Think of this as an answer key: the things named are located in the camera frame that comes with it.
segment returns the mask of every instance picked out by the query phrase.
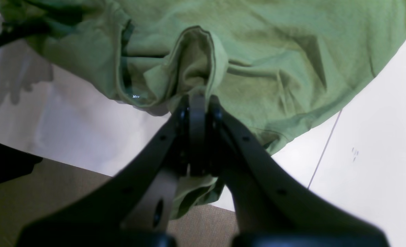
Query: beige carpet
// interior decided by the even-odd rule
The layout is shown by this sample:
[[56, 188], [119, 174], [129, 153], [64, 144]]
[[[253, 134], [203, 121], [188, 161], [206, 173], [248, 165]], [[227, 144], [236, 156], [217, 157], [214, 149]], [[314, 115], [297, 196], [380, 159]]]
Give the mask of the beige carpet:
[[[15, 245], [21, 228], [69, 205], [110, 177], [44, 160], [32, 174], [0, 184], [0, 247]], [[168, 233], [179, 247], [225, 247], [238, 232], [234, 212], [198, 206], [171, 221]]]

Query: floor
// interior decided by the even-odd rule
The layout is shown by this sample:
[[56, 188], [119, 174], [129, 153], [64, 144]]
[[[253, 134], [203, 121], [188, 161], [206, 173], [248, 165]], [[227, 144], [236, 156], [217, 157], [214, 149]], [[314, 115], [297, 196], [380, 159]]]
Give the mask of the floor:
[[[13, 69], [7, 56], [32, 65]], [[76, 167], [116, 174], [169, 116], [106, 99], [21, 41], [0, 50], [0, 68], [10, 72], [0, 76], [0, 142]], [[378, 225], [391, 246], [406, 246], [406, 42], [340, 113], [273, 158], [316, 194]], [[234, 210], [226, 189], [214, 205]]]
[[[45, 158], [31, 174], [0, 184], [0, 247], [15, 246], [25, 225], [71, 205], [110, 178]], [[193, 207], [166, 229], [180, 247], [228, 247], [238, 231], [234, 212], [211, 205]]]

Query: screw hole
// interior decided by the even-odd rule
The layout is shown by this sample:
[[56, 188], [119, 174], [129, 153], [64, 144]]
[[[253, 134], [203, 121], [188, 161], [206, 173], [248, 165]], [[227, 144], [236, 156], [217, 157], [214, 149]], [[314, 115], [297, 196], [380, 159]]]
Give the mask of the screw hole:
[[281, 195], [281, 196], [286, 196], [287, 195], [287, 191], [285, 189], [282, 189], [282, 188], [276, 189], [276, 193], [278, 195]]
[[126, 187], [122, 189], [122, 193], [130, 194], [132, 192], [132, 187]]
[[162, 212], [163, 212], [163, 199], [160, 199], [159, 203], [157, 203], [157, 207], [155, 208], [153, 221], [154, 228], [156, 228], [159, 225], [160, 220], [162, 219]]

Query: white surface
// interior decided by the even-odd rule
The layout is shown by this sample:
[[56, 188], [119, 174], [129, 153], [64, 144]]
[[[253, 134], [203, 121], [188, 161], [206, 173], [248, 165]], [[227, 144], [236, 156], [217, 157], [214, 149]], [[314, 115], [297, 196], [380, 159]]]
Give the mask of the white surface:
[[[293, 178], [307, 187], [320, 160], [338, 114], [287, 144], [272, 158]], [[235, 211], [232, 194], [227, 187], [213, 206]]]
[[32, 151], [44, 111], [51, 65], [20, 40], [0, 49], [0, 142]]
[[406, 246], [406, 43], [343, 109], [311, 190]]
[[113, 176], [166, 122], [119, 104], [54, 66], [54, 81], [35, 133], [33, 153]]

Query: green fabric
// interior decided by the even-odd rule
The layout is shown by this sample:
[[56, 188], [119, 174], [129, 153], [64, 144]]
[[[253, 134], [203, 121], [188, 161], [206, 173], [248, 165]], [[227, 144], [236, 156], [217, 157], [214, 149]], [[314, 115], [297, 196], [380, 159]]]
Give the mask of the green fabric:
[[[110, 99], [173, 111], [184, 94], [217, 95], [270, 154], [343, 108], [406, 39], [406, 0], [0, 0], [0, 12], [46, 16], [52, 33], [29, 44]], [[175, 212], [214, 183], [181, 183]]]

